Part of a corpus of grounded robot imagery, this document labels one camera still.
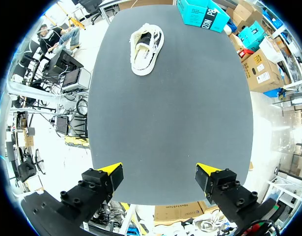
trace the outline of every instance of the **jeans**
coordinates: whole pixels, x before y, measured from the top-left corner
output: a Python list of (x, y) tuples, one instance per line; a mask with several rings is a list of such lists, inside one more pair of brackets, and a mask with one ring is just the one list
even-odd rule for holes
[(72, 55), (72, 51), (67, 49), (66, 46), (63, 45), (63, 43), (68, 41), (69, 38), (71, 38), (70, 46), (71, 47), (76, 46), (79, 44), (79, 35), (80, 35), (79, 27), (74, 27), (71, 31), (62, 35), (59, 39), (59, 46), (54, 48), (53, 53), (57, 54), (60, 53), (62, 50), (64, 50), (69, 55)]
[(80, 36), (80, 29), (79, 27), (74, 27), (69, 32), (65, 33), (61, 36), (59, 40), (59, 45), (62, 45), (64, 42), (68, 41), (71, 38), (70, 46), (76, 46), (79, 44), (79, 36)]

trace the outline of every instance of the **floor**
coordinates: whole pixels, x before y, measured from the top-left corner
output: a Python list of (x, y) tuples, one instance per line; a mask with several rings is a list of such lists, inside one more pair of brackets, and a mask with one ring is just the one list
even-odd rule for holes
[[(92, 72), (108, 25), (101, 17), (95, 25), (89, 21), (84, 24), (86, 30), (80, 33), (82, 47), (75, 58)], [(266, 192), (266, 181), (274, 176), (275, 167), (281, 163), (284, 169), (290, 168), (292, 144), (297, 142), (299, 135), (296, 133), (300, 132), (296, 130), (300, 128), (297, 125), (300, 120), (296, 114), (283, 114), (281, 108), (271, 105), (274, 103), (272, 98), (257, 92), (250, 92), (250, 95), (254, 120), (251, 162), (254, 168), (249, 171), (244, 186), (250, 191), (257, 191), (259, 199), (262, 199)], [(35, 147), (38, 147), (45, 161), (47, 174), (40, 175), (42, 184), (60, 200), (60, 191), (75, 186), (81, 179), (81, 173), (92, 167), (90, 150), (65, 145), (64, 139), (42, 116), (34, 115), (32, 126), (35, 127)], [(138, 206), (137, 212), (146, 222), (152, 222), (153, 206)]]

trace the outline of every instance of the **person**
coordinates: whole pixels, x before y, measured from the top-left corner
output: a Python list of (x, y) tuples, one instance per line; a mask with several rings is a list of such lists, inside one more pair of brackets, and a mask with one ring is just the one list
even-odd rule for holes
[[(46, 52), (57, 54), (64, 50), (69, 55), (73, 55), (73, 50), (80, 46), (79, 35), (79, 27), (68, 29), (55, 27), (48, 29), (47, 25), (43, 24), (38, 31), (38, 36), (41, 38), (39, 45), (44, 54), (46, 54)], [(70, 49), (67, 49), (64, 43), (67, 42), (69, 38), (71, 38)]]

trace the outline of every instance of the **metal rack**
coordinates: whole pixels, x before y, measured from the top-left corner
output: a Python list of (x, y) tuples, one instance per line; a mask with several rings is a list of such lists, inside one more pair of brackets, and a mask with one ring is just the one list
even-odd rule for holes
[[(283, 230), (292, 221), (292, 218), (302, 205), (302, 186), (280, 176), (275, 176), (271, 181), (267, 181), (267, 183), (269, 184), (269, 189), (262, 202), (266, 201), (274, 192), (274, 190), (277, 190), (279, 191), (279, 194), (276, 202), (280, 200), (292, 209), (289, 216), (284, 222), (280, 220), (277, 220), (276, 222), (276, 224), (278, 224), (280, 228), (280, 233), (282, 234)], [(286, 201), (287, 199), (292, 198), (296, 199), (294, 203)]]
[[(272, 15), (274, 15), (275, 18), (279, 19), (278, 16), (272, 10), (270, 10), (262, 1), (255, 0), (255, 1), (253, 1), (253, 4), (255, 4), (261, 8), (265, 7), (268, 12), (270, 12)], [(266, 16), (263, 15), (263, 19), (274, 30), (272, 37), (276, 38), (276, 37), (280, 36), (280, 38), (283, 40), (284, 44), (289, 48), (290, 52), (292, 53), (293, 58), (295, 59), (294, 65), (297, 68), (300, 79), (298, 81), (294, 80), (294, 78), (291, 74), (290, 68), (286, 63), (286, 60), (283, 61), (283, 64), (285, 65), (285, 69), (287, 70), (287, 73), (289, 74), (290, 79), (292, 81), (289, 85), (285, 85), (283, 88), (289, 89), (292, 87), (298, 87), (298, 86), (302, 85), (302, 67), (300, 66), (298, 59), (297, 59), (297, 57), (299, 57), (302, 61), (302, 49), (300, 48), (296, 38), (292, 35), (291, 31), (287, 28), (287, 26), (284, 23), (281, 27), (279, 27), (277, 29)], [(291, 37), (291, 41), (292, 41), (291, 43), (288, 43), (287, 40), (284, 38), (284, 36), (282, 35), (283, 32), (286, 32)]]

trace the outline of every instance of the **table surface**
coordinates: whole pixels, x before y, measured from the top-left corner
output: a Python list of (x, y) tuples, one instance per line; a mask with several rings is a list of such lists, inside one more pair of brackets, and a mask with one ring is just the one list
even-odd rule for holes
[[(164, 32), (153, 71), (131, 71), (132, 32)], [(120, 11), (98, 53), (88, 102), (94, 168), (123, 163), (113, 200), (168, 205), (203, 200), (194, 179), (201, 162), (230, 168), (245, 182), (253, 120), (250, 93), (228, 36), (183, 24), (176, 6)]]

